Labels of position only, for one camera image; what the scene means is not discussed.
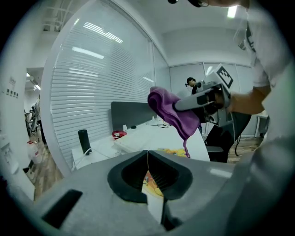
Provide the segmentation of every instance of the sticker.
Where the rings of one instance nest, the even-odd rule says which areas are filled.
[[[233,78],[229,75],[229,73],[226,71],[226,69],[221,66],[219,70],[216,72],[218,76],[222,79],[222,81],[225,83],[225,85],[230,88],[232,83],[234,82]]]
[[[9,83],[12,85],[12,89],[14,90],[15,84],[17,83],[12,77],[9,79]]]

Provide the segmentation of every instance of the ceiling light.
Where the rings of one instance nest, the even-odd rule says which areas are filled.
[[[80,18],[78,18],[78,19],[75,21],[74,25],[77,24],[79,20],[80,20]]]
[[[227,17],[228,18],[235,18],[236,15],[236,9],[238,6],[231,6],[227,12]]]
[[[101,27],[99,27],[99,26],[97,26],[95,24],[86,22],[83,27],[84,28],[87,28],[89,30],[92,30],[92,31],[94,31],[96,33],[99,33],[100,35],[103,35],[106,38],[115,40],[118,43],[122,43],[123,42],[123,40],[119,39],[118,37],[116,37],[115,35],[111,34],[110,32],[104,32]]]
[[[148,80],[149,82],[152,82],[153,83],[153,80],[149,79],[149,78],[146,78],[146,77],[143,77],[145,80]]]
[[[212,70],[212,66],[209,66],[209,68],[208,68],[208,70],[207,70],[207,72],[206,72],[206,75],[209,75],[209,73],[210,73],[210,71]]]
[[[73,47],[72,48],[73,51],[75,52],[79,52],[79,53],[83,53],[83,54],[87,54],[89,56],[93,56],[93,57],[96,57],[96,58],[99,58],[99,59],[104,59],[104,56],[98,54],[98,53],[94,53],[94,52],[91,52],[91,51],[88,51],[88,50],[85,50],[83,48],[79,48],[79,47]]]

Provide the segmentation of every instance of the black cylinder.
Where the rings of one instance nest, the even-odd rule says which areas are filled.
[[[81,143],[81,147],[83,150],[83,153],[85,153],[89,148],[91,148],[90,146],[90,142],[89,142],[89,138],[88,138],[88,133],[87,130],[79,130],[78,131],[78,135],[79,135],[79,140]]]

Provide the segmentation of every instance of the office chair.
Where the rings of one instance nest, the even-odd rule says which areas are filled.
[[[231,146],[244,131],[251,119],[251,115],[237,112],[233,112],[232,115],[235,126],[235,137],[233,125],[229,124],[224,127],[214,126],[205,140],[205,145],[211,161],[227,162]]]

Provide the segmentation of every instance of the cable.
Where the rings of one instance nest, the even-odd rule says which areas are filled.
[[[238,138],[238,142],[237,142],[236,147],[235,147],[235,154],[236,154],[237,157],[240,156],[239,154],[236,153],[236,148],[238,147],[240,141],[241,141],[241,135],[239,136],[239,138]]]
[[[236,145],[235,122],[234,122],[234,118],[233,118],[233,116],[232,116],[232,112],[230,113],[230,115],[231,115],[231,120],[232,120],[232,128],[233,128],[233,130],[234,130],[234,144],[235,144],[235,146],[237,147],[237,145]]]
[[[205,125],[205,136],[206,136],[206,131],[207,131],[207,122],[206,122],[206,125]]]
[[[94,151],[96,151],[97,153],[99,153],[99,154],[101,154],[101,155],[103,155],[103,156],[105,156],[105,157],[107,157],[107,158],[111,158],[111,157],[106,156],[106,155],[104,155],[103,153],[101,153],[100,151],[97,151],[97,150],[95,150],[94,148],[91,147],[91,148],[88,148],[86,152],[84,152],[84,154],[83,154],[82,157],[80,157],[80,158],[78,158],[77,160],[74,160],[74,161],[73,161],[73,168],[72,168],[71,171],[74,171],[74,169],[76,168],[76,166],[77,166],[78,164],[81,163],[81,161],[86,157],[86,153],[87,153],[89,150],[94,150]]]
[[[166,125],[166,124],[155,124],[155,125],[152,125],[152,126],[158,126],[159,128],[169,128],[169,126]]]

